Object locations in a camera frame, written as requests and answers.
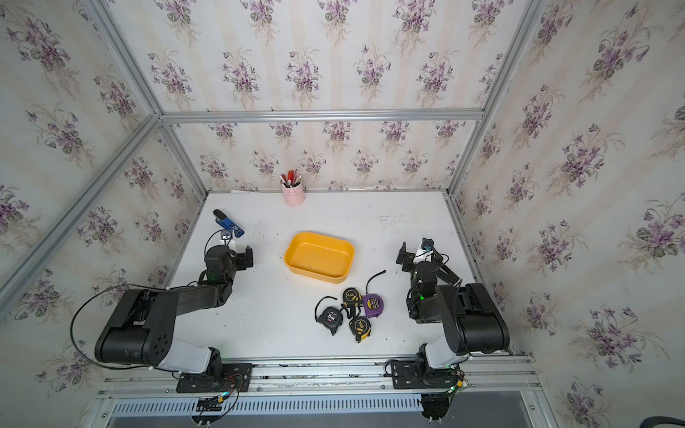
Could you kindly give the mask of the purple tape measure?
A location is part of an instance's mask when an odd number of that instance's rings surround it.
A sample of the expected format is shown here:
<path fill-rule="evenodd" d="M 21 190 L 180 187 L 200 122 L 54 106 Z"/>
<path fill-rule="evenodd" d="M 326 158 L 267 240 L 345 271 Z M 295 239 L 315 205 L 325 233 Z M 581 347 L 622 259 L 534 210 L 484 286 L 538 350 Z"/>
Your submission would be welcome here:
<path fill-rule="evenodd" d="M 368 319 L 373 319 L 374 317 L 379 317 L 385 308 L 385 303 L 382 299 L 382 297 L 379 294 L 371 294 L 369 292 L 369 285 L 370 283 L 376 279 L 379 276 L 382 276 L 386 273 L 385 270 L 382 270 L 374 276 L 371 276 L 369 280 L 367 280 L 366 286 L 365 286 L 365 292 L 366 294 L 362 298 L 362 304 L 363 304 L 363 310 L 365 312 L 365 316 Z"/>

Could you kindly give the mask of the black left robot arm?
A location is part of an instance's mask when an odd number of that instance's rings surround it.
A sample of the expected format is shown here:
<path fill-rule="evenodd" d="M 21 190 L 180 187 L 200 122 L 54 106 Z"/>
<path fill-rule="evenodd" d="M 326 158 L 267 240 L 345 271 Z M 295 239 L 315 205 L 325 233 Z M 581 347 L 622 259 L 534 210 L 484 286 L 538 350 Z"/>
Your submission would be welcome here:
<path fill-rule="evenodd" d="M 223 378 L 220 352 L 177 339 L 176 320 L 226 304 L 237 272 L 253 267 L 253 249 L 247 246 L 238 253 L 215 245 L 205 253 L 204 262 L 197 285 L 126 290 L 96 342 L 96 360 Z"/>

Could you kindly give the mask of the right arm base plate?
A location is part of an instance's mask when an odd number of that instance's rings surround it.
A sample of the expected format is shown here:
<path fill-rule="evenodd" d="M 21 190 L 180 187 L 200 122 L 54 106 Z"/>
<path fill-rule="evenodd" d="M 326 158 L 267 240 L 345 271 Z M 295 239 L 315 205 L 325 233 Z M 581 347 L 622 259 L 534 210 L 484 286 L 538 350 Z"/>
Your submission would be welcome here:
<path fill-rule="evenodd" d="M 434 369 L 417 360 L 387 360 L 385 376 L 394 390 L 440 390 L 456 392 L 465 386 L 465 375 L 458 367 Z"/>

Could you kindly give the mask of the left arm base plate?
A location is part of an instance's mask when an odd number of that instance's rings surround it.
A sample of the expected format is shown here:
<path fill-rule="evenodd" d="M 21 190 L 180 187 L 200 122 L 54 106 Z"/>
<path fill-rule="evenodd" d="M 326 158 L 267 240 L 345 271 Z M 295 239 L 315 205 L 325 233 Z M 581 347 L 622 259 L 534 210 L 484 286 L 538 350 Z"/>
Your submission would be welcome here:
<path fill-rule="evenodd" d="M 224 364 L 217 374 L 181 374 L 176 393 L 247 392 L 254 365 L 250 363 Z"/>

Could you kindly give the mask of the black grey tape measure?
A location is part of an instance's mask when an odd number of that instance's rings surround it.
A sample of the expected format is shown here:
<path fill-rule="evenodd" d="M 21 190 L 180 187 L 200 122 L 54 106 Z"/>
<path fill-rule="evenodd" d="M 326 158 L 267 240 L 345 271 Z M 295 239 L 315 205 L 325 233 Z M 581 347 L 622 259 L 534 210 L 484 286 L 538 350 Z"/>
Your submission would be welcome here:
<path fill-rule="evenodd" d="M 320 311 L 321 303 L 326 300 L 336 301 L 336 298 L 334 296 L 321 298 L 315 306 L 314 319 L 319 325 L 324 326 L 332 336 L 335 336 L 344 322 L 344 317 L 341 310 L 334 306 L 328 306 Z"/>

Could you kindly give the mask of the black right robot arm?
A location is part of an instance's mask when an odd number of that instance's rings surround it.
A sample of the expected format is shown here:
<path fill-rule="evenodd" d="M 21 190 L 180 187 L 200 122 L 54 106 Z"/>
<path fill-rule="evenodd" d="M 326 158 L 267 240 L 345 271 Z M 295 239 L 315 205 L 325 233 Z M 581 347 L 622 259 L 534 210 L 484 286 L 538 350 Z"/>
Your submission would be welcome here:
<path fill-rule="evenodd" d="M 396 263 L 410 275 L 406 306 L 419 325 L 439 324 L 443 334 L 419 347 L 416 373 L 424 382 L 454 369 L 475 352 L 506 351 L 510 333 L 486 287 L 464 284 L 447 266 L 448 256 L 424 238 L 417 251 L 403 244 Z"/>

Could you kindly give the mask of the black yellow tape measure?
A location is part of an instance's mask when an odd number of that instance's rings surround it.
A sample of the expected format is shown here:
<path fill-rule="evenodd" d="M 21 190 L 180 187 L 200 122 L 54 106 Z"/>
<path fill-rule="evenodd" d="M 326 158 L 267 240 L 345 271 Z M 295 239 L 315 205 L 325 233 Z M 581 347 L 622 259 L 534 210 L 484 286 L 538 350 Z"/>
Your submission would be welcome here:
<path fill-rule="evenodd" d="M 367 317 L 358 316 L 349 322 L 349 328 L 356 343 L 361 343 L 371 333 L 371 324 Z"/>
<path fill-rule="evenodd" d="M 346 310 L 356 310 L 363 305 L 362 294 L 354 287 L 349 287 L 342 293 L 342 306 Z"/>

